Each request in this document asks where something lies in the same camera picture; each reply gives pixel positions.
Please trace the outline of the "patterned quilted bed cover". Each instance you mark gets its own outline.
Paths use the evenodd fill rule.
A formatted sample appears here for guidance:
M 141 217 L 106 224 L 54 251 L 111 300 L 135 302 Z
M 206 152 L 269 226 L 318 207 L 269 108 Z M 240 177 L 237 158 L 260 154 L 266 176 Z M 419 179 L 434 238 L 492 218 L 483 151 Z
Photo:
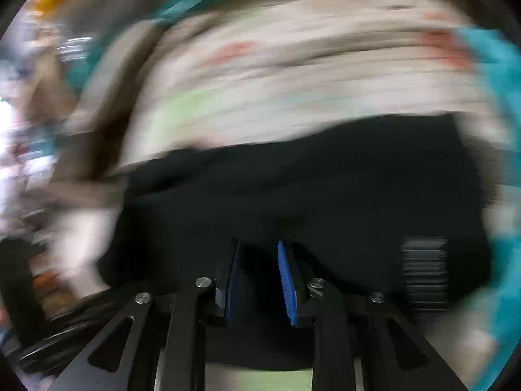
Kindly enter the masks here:
M 173 149 L 279 141 L 386 114 L 454 113 L 493 147 L 510 137 L 444 0 L 293 0 L 162 39 L 118 165 Z

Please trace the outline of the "black pants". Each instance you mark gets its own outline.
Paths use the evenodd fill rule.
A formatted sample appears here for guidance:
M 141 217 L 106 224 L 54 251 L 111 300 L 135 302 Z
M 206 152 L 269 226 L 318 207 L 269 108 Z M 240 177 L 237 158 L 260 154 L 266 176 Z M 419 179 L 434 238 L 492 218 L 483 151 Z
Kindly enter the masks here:
M 128 177 L 121 214 L 98 259 L 115 290 L 170 293 L 246 246 L 250 300 L 237 326 L 208 341 L 211 362 L 300 369 L 313 337 L 290 325 L 276 248 L 295 242 L 342 284 L 404 289 L 412 239 L 446 244 L 443 305 L 491 275 L 480 179 L 451 115 L 341 123 L 291 141 L 176 150 Z

